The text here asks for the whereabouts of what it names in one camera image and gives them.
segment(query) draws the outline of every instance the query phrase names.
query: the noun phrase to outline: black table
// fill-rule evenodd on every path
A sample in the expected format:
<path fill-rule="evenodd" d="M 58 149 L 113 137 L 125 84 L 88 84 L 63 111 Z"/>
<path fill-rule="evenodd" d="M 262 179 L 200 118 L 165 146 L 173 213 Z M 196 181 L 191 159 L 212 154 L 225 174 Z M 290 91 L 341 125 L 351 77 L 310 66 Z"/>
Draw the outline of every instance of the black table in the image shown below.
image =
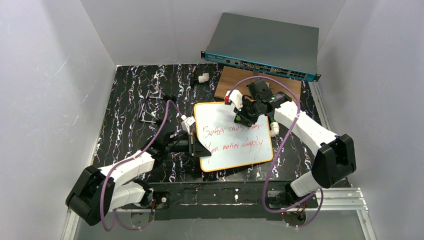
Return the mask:
<path fill-rule="evenodd" d="M 192 67 L 197 72 L 209 73 L 210 80 L 189 86 L 187 76 Z M 116 71 L 113 87 L 107 104 L 93 165 L 103 167 L 116 163 L 141 148 L 147 139 L 156 132 L 153 123 L 138 122 L 141 103 L 146 96 L 148 84 L 154 90 L 178 97 L 177 105 L 186 116 L 193 115 L 196 103 L 222 101 L 214 98 L 214 92 L 223 70 L 221 64 L 179 64 L 121 66 Z M 163 118 L 165 102 L 159 99 L 147 101 L 146 109 Z M 301 110 L 321 124 L 309 85 L 302 83 L 300 94 Z M 170 107 L 168 119 L 181 129 L 177 112 Z M 272 139 L 274 152 L 283 140 L 287 128 L 281 126 L 278 137 Z M 306 173 L 312 166 L 314 157 L 306 145 L 294 134 L 288 139 L 280 154 L 271 179 L 291 181 Z M 203 172 L 198 159 L 182 153 L 170 154 L 169 159 L 160 167 L 140 176 L 149 183 L 169 182 L 212 182 L 212 181 L 263 181 L 270 163 L 252 164 L 243 167 Z"/>

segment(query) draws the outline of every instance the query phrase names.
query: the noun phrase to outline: wooden board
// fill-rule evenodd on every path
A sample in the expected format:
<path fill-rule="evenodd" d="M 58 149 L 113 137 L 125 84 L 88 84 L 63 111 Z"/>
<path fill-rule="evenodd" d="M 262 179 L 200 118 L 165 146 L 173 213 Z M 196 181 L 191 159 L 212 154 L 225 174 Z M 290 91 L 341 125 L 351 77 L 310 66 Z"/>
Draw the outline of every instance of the wooden board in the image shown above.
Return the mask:
<path fill-rule="evenodd" d="M 240 82 L 240 80 L 252 77 L 254 73 L 252 71 L 238 69 L 234 67 L 224 66 L 224 69 L 222 70 L 221 77 L 219 78 L 218 86 L 216 87 L 215 91 L 215 97 L 224 99 L 225 94 L 227 91 L 231 90 L 233 86 Z M 286 87 L 288 87 L 290 90 L 293 91 L 293 93 L 300 99 L 301 97 L 301 89 L 302 89 L 302 82 L 299 80 L 293 80 L 289 78 L 279 77 L 279 76 L 273 76 L 268 74 L 259 73 L 259 76 L 267 76 L 272 79 L 275 79 L 279 81 L 280 83 L 284 84 Z M 247 84 L 251 83 L 252 81 L 247 81 L 246 84 L 239 85 L 236 89 L 240 91 L 243 95 L 249 95 L 248 88 L 246 87 Z M 272 90 L 273 93 L 277 92 L 283 92 L 287 94 L 292 100 L 294 101 L 292 95 L 290 95 L 284 88 L 282 88 L 280 85 L 278 85 L 275 82 L 267 81 L 269 83 L 269 88 Z"/>
<path fill-rule="evenodd" d="M 204 172 L 268 162 L 274 152 L 268 118 L 260 116 L 255 125 L 234 123 L 234 106 L 224 102 L 202 102 L 194 106 L 199 141 L 212 152 L 201 157 Z"/>

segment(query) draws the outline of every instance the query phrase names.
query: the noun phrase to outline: red handwriting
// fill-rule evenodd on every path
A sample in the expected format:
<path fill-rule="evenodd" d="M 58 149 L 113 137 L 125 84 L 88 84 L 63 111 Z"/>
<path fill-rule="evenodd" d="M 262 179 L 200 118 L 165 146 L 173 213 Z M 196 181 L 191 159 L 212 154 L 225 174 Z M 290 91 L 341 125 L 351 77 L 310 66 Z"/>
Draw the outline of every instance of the red handwriting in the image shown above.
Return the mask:
<path fill-rule="evenodd" d="M 211 143 L 209 143 L 209 145 L 208 146 L 205 146 L 209 151 L 210 151 L 210 153 L 211 154 L 213 154 L 214 152 L 216 152 L 216 151 L 219 151 L 219 149 L 218 149 L 218 147 L 217 146 L 215 146 L 214 148 L 212 148 L 212 150 L 211 150 Z"/>
<path fill-rule="evenodd" d="M 238 124 L 238 126 L 237 126 L 237 127 L 235 127 L 234 125 L 235 125 L 235 124 L 233 123 L 233 124 L 232 124 L 232 127 L 230 127 L 228 130 L 229 130 L 230 132 L 236 132 L 236 133 L 235 133 L 235 136 L 232 138 L 233 140 L 236 140 L 237 135 L 239 134 L 239 130 L 240 130 L 240 132 L 243 132 L 243 131 L 245 130 L 245 128 L 244 128 L 244 127 L 243 127 L 243 125 L 241 125 L 241 124 Z"/>
<path fill-rule="evenodd" d="M 224 133 L 226 127 L 224 128 L 220 128 L 219 126 L 216 126 L 214 130 L 209 130 L 208 126 L 204 126 L 203 127 L 203 138 L 207 138 L 209 136 L 213 136 L 213 135 L 221 135 Z"/>
<path fill-rule="evenodd" d="M 231 144 L 222 146 L 222 150 L 238 149 L 238 148 L 239 148 L 239 145 L 238 144 L 234 144 L 234 142 L 232 142 Z"/>
<path fill-rule="evenodd" d="M 252 125 L 251 127 L 249 127 L 247 130 L 251 130 L 251 129 L 255 129 L 255 128 L 257 128 L 257 129 L 259 130 L 259 128 L 260 128 L 261 126 L 263 126 L 263 124 L 261 124 L 261 125 L 259 125 L 259 124 L 254 124 L 254 125 Z"/>
<path fill-rule="evenodd" d="M 251 153 L 252 152 L 252 148 L 254 146 L 259 146 L 259 150 L 257 151 L 257 153 L 255 154 L 255 157 L 254 157 L 254 159 L 256 159 L 258 157 L 259 151 L 261 150 L 261 147 L 262 147 L 262 143 L 263 142 L 264 142 L 264 140 L 258 140 L 258 136 L 256 136 L 256 140 L 251 140 L 251 141 L 249 141 L 248 138 L 246 137 L 246 142 L 243 143 L 241 145 L 241 147 L 242 148 L 249 147 L 249 153 Z"/>

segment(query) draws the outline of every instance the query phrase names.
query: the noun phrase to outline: white wall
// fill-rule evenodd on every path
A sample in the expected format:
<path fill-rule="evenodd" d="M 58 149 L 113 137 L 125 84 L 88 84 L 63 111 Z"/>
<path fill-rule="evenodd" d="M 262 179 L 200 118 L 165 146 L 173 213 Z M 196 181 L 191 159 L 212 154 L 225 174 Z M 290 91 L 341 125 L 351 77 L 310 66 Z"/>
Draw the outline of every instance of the white wall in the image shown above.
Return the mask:
<path fill-rule="evenodd" d="M 424 1 L 348 0 L 318 53 L 336 133 L 355 141 L 378 239 L 422 239 Z"/>
<path fill-rule="evenodd" d="M 60 239 L 116 66 L 79 0 L 0 2 L 0 238 Z"/>
<path fill-rule="evenodd" d="M 201 63 L 223 12 L 318 27 L 321 45 L 345 1 L 81 0 L 117 65 Z"/>

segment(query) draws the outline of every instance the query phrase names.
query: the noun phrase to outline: wire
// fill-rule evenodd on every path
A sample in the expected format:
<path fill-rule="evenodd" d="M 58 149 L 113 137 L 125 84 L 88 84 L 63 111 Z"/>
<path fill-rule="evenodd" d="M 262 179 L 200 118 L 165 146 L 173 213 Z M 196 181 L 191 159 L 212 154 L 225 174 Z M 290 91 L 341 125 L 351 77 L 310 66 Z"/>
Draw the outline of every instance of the wire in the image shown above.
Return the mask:
<path fill-rule="evenodd" d="M 304 202 L 304 203 L 303 203 L 302 211 L 299 211 L 299 210 L 301 209 L 301 207 L 302 207 L 302 205 L 299 205 L 299 207 L 297 208 L 297 210 L 296 210 L 296 211 L 294 211 L 293 213 L 294 213 L 294 214 L 300 214 L 300 213 L 302 213 L 302 212 L 305 210 L 306 202 Z"/>
<path fill-rule="evenodd" d="M 153 205 L 151 206 L 151 214 L 154 216 L 155 215 L 155 213 L 153 212 L 153 209 L 155 208 L 155 206 L 156 206 L 156 199 L 153 201 Z"/>
<path fill-rule="evenodd" d="M 310 224 L 318 216 L 318 213 L 320 212 L 321 207 L 323 206 L 323 201 L 324 201 L 323 189 L 320 188 L 319 191 L 321 192 L 321 201 L 319 201 L 318 209 L 316 210 L 315 214 L 307 222 L 305 222 L 304 224 L 302 224 L 300 226 L 296 226 L 297 228 L 306 227 L 306 225 Z"/>
<path fill-rule="evenodd" d="M 159 129 L 157 130 L 157 132 L 153 136 L 153 138 L 150 140 L 150 142 L 147 144 L 147 146 L 139 154 L 137 154 L 135 157 L 124 159 L 124 160 L 118 162 L 116 165 L 114 165 L 110 169 L 110 171 L 107 173 L 106 178 L 103 181 L 103 184 L 101 186 L 101 194 L 100 194 L 100 220 L 101 220 L 101 224 L 103 225 L 104 230 L 106 230 L 107 232 L 110 232 L 114 228 L 115 220 L 116 220 L 116 217 L 114 217 L 112 219 L 112 225 L 110 227 L 108 227 L 108 225 L 106 224 L 104 209 L 105 209 L 105 192 L 106 192 L 107 182 L 109 181 L 109 178 L 111 177 L 112 172 L 115 169 L 117 169 L 117 167 L 119 167 L 122 164 L 128 163 L 129 161 L 132 161 L 132 160 L 140 157 L 147 149 L 150 148 L 150 146 L 156 140 L 156 138 L 158 137 L 159 133 L 161 132 L 162 128 L 165 125 L 165 122 L 166 122 L 167 117 L 168 117 L 168 110 L 169 110 L 169 107 L 170 107 L 170 103 L 177 109 L 178 113 L 182 116 L 180 110 L 177 108 L 177 105 L 173 101 L 171 101 L 171 100 L 166 101 L 165 116 L 163 117 L 164 120 L 160 124 Z"/>
<path fill-rule="evenodd" d="M 237 84 L 235 84 L 235 85 L 234 85 L 234 87 L 233 87 L 233 88 L 229 91 L 228 96 L 231 96 L 231 93 L 234 91 L 234 89 L 236 89 L 236 88 L 237 88 L 237 86 L 239 86 L 241 83 L 243 83 L 243 82 L 245 82 L 245 81 L 248 81 L 248 80 L 251 80 L 251 79 L 267 79 L 267 80 L 272 81 L 272 82 L 274 82 L 274 83 L 276 83 L 276 84 L 280 85 L 281 87 L 283 87 L 283 88 L 284 88 L 284 89 L 285 89 L 288 93 L 290 93 L 290 94 L 293 96 L 294 100 L 296 101 L 296 106 L 297 106 L 297 113 L 296 113 L 296 115 L 298 116 L 298 115 L 300 114 L 300 112 L 301 112 L 301 104 L 300 104 L 299 98 L 298 98 L 298 97 L 294 94 L 294 92 L 293 92 L 293 91 L 291 91 L 288 87 L 286 87 L 286 86 L 285 86 L 284 84 L 282 84 L 281 82 L 279 82 L 279 81 L 277 81 L 277 80 L 275 80 L 275 79 L 273 79 L 273 78 L 267 77 L 267 76 L 251 76 L 251 77 L 247 77 L 247 78 L 245 78 L 245 79 L 243 79 L 243 80 L 239 81 L 239 82 L 238 82 Z M 268 174 L 266 175 L 266 177 L 265 177 L 265 182 L 264 182 L 264 184 L 263 184 L 263 188 L 262 188 L 262 206 L 264 207 L 264 209 L 265 209 L 267 212 L 272 213 L 272 214 L 283 213 L 283 212 L 286 212 L 286 211 L 287 211 L 287 210 L 289 210 L 289 209 L 295 208 L 297 205 L 302 204 L 302 203 L 304 203 L 306 200 L 308 200 L 308 199 L 312 198 L 312 196 L 316 193 L 316 191 L 313 191 L 313 192 L 309 193 L 308 195 L 306 195 L 306 197 L 304 197 L 304 198 L 303 198 L 303 199 L 301 199 L 300 201 L 296 202 L 295 204 L 293 204 L 293 205 L 291 205 L 291 206 L 288 206 L 288 207 L 286 207 L 286 208 L 280 209 L 280 210 L 272 210 L 272 209 L 270 209 L 270 208 L 267 206 L 266 201 L 265 201 L 265 199 L 266 199 L 266 197 L 267 197 L 267 188 L 268 188 L 268 183 L 270 182 L 270 176 L 271 176 L 271 174 L 272 174 L 272 172 L 273 172 L 274 166 L 276 165 L 277 159 L 280 157 L 280 152 L 282 151 L 282 149 L 283 149 L 283 147 L 284 147 L 284 144 L 287 142 L 287 139 L 289 138 L 290 134 L 292 133 L 293 128 L 295 127 L 295 125 L 296 125 L 296 122 L 297 122 L 297 121 L 298 121 L 298 117 L 295 117 L 295 118 L 294 118 L 294 120 L 293 120 L 293 122 L 291 123 L 290 127 L 288 128 L 288 131 L 287 131 L 287 133 L 285 134 L 285 136 L 284 136 L 284 138 L 283 138 L 283 140 L 282 140 L 281 144 L 278 146 L 277 152 L 275 153 L 275 157 L 274 157 L 274 159 L 273 159 L 273 160 L 272 160 L 272 162 L 271 162 L 271 166 L 270 166 L 270 168 L 269 168 Z M 315 213 L 314 217 L 312 217 L 312 220 L 316 217 L 316 214 L 319 212 L 319 210 L 320 210 L 320 209 L 321 209 L 321 208 L 319 208 L 319 209 L 317 210 L 317 212 Z"/>

